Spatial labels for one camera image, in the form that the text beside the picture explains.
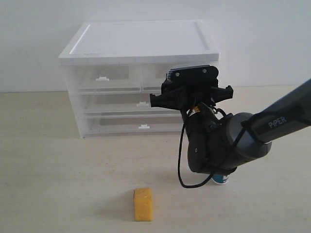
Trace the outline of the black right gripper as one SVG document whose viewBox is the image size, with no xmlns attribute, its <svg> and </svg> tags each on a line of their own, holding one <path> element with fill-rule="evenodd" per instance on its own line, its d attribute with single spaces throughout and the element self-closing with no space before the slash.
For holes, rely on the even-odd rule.
<svg viewBox="0 0 311 233">
<path fill-rule="evenodd" d="M 185 111 L 195 104 L 216 103 L 233 98 L 231 86 L 220 88 L 217 79 L 165 79 L 160 94 L 149 95 L 150 106 Z"/>
</svg>

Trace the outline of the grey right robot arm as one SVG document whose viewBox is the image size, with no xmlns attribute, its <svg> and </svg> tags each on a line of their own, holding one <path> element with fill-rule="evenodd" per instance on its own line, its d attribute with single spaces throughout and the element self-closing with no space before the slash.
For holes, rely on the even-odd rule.
<svg viewBox="0 0 311 233">
<path fill-rule="evenodd" d="M 192 172 L 228 175 L 237 167 L 266 156 L 276 139 L 311 124 L 311 83 L 302 85 L 257 114 L 223 114 L 218 102 L 231 99 L 233 88 L 216 80 L 174 85 L 164 82 L 152 107 L 178 110 L 188 139 L 187 160 Z"/>
</svg>

